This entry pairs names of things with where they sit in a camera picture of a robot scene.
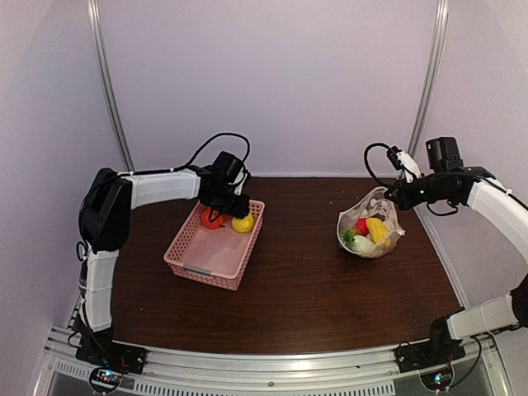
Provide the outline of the red apple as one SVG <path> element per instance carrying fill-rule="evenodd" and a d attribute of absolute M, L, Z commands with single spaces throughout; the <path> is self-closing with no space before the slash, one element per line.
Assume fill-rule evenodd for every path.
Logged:
<path fill-rule="evenodd" d="M 366 225 L 366 218 L 358 219 L 354 224 L 352 231 L 355 235 L 367 236 L 370 231 Z"/>

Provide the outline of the white wrinkled cabbage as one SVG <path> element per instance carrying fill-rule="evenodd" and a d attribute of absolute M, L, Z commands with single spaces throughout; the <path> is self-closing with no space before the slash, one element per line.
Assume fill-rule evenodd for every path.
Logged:
<path fill-rule="evenodd" d="M 351 230 L 339 233 L 340 241 L 352 252 L 365 252 L 375 246 L 375 244 L 365 236 L 355 235 Z"/>

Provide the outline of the yellow pear with leaf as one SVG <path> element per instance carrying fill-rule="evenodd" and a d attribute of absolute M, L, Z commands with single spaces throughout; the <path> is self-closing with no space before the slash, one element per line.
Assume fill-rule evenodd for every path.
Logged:
<path fill-rule="evenodd" d="M 231 227 L 236 233 L 251 233 L 255 225 L 255 219 L 251 214 L 248 214 L 243 219 L 233 217 L 231 219 Z"/>

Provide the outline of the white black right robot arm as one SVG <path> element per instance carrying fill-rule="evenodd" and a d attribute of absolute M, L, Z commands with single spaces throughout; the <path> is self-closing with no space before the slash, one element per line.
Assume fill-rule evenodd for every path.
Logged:
<path fill-rule="evenodd" d="M 496 233 L 527 258 L 527 206 L 513 195 L 490 171 L 467 166 L 455 138 L 440 137 L 426 143 L 430 173 L 420 171 L 404 150 L 386 147 L 386 155 L 403 178 L 384 193 L 400 210 L 420 204 L 445 202 L 453 213 L 464 206 L 481 216 Z M 430 340 L 423 346 L 423 357 L 440 364 L 461 340 L 485 332 L 524 328 L 527 325 L 527 280 L 504 295 L 488 299 L 431 325 Z"/>

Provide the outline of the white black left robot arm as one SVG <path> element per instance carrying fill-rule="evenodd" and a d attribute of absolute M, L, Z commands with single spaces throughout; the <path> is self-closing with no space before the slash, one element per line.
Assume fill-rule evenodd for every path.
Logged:
<path fill-rule="evenodd" d="M 118 360 L 112 342 L 111 294 L 117 257 L 130 235 L 132 210 L 173 200 L 197 199 L 214 217 L 243 218 L 249 197 L 243 189 L 251 178 L 245 161 L 225 151 L 212 164 L 194 162 L 175 168 L 141 172 L 101 169 L 82 201 L 78 215 L 82 263 L 79 332 L 87 354 L 101 366 Z"/>

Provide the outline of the clear zip top bag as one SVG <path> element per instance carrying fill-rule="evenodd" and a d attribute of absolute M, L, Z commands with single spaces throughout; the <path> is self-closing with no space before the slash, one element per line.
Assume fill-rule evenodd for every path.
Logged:
<path fill-rule="evenodd" d="M 395 249 L 405 230 L 385 192 L 385 187 L 376 187 L 356 205 L 339 213 L 337 240 L 341 248 L 366 259 L 380 258 Z"/>

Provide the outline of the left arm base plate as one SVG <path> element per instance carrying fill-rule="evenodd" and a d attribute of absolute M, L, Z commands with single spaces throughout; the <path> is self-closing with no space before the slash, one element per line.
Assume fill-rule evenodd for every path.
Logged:
<path fill-rule="evenodd" d="M 142 347 L 118 342 L 112 342 L 110 350 L 103 351 L 94 341 L 82 339 L 75 356 L 80 361 L 102 366 L 122 374 L 141 375 L 147 353 L 147 350 Z"/>

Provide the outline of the orange pumpkin with leaf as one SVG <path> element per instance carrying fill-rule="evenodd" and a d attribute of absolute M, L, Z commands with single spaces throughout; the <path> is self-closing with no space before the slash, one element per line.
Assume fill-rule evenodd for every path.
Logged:
<path fill-rule="evenodd" d="M 214 230 L 224 226 L 226 217 L 218 210 L 212 210 L 210 207 L 205 208 L 200 215 L 201 225 L 206 229 Z"/>

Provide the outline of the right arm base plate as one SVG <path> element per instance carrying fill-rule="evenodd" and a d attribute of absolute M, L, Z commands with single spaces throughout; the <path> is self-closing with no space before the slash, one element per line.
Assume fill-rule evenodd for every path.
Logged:
<path fill-rule="evenodd" d="M 449 365 L 466 356 L 460 342 L 436 348 L 430 340 L 401 342 L 394 350 L 396 363 L 401 373 L 425 370 L 438 365 Z"/>

